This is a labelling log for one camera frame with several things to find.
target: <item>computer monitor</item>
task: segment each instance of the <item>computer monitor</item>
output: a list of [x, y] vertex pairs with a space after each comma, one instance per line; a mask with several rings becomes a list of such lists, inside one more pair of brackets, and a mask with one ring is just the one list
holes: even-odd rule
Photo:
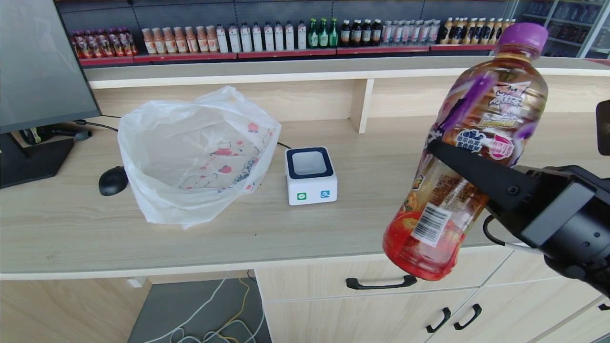
[[0, 0], [0, 188], [55, 176], [73, 139], [22, 147], [20, 129], [100, 115], [53, 0]]

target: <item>computer mouse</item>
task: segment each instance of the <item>computer mouse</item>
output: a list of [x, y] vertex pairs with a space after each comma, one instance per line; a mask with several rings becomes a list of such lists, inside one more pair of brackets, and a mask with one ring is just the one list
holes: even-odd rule
[[125, 189], [128, 183], [125, 167], [108, 169], [99, 177], [99, 193], [104, 196], [115, 195]]

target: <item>bottle label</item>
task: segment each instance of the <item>bottle label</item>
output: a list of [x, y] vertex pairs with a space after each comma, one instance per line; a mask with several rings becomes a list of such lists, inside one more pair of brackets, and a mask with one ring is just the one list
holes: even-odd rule
[[157, 53], [157, 48], [155, 47], [155, 43], [154, 42], [145, 42], [146, 44], [146, 50], [148, 51], [148, 53], [150, 55], [156, 54]]

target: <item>orange bottle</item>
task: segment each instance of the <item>orange bottle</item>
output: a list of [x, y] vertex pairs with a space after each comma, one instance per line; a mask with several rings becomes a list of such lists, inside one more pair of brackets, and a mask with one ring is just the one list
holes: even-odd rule
[[[426, 142], [442, 139], [485, 159], [515, 165], [547, 100], [547, 84], [531, 65], [547, 37], [538, 24], [509, 26], [494, 60], [457, 79]], [[454, 267], [460, 244], [487, 201], [424, 150], [411, 191], [386, 229], [383, 249], [406, 272], [440, 280]]]

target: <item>green glass bottle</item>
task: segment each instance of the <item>green glass bottle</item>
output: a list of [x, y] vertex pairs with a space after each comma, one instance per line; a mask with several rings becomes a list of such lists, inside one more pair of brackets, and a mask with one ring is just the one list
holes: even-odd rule
[[335, 48], [339, 44], [339, 35], [337, 33], [337, 18], [331, 19], [331, 33], [328, 35], [328, 45]]
[[318, 34], [318, 42], [321, 48], [328, 47], [328, 28], [326, 27], [326, 18], [320, 20], [320, 33]]
[[309, 23], [309, 35], [307, 37], [307, 42], [309, 43], [310, 48], [318, 47], [318, 32], [315, 29], [315, 18], [311, 18], [311, 22]]

